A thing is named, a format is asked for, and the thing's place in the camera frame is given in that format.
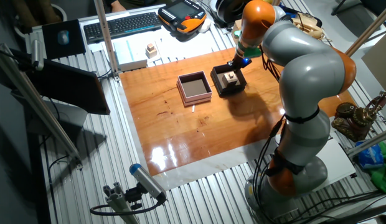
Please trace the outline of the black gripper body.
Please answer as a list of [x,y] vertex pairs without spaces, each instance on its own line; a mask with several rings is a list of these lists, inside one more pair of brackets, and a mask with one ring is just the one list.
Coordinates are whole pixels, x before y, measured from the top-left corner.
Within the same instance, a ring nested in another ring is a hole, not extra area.
[[252,60],[250,58],[242,58],[239,55],[235,55],[232,62],[233,65],[238,67],[237,70],[240,70],[241,68],[245,68],[247,65],[251,64]]

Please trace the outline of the bystander bare hand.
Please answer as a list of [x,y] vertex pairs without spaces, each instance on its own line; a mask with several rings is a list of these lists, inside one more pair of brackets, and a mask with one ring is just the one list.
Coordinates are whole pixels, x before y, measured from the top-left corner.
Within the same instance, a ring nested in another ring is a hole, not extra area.
[[114,0],[110,6],[112,12],[122,12],[126,10],[125,7],[119,2],[119,0]]

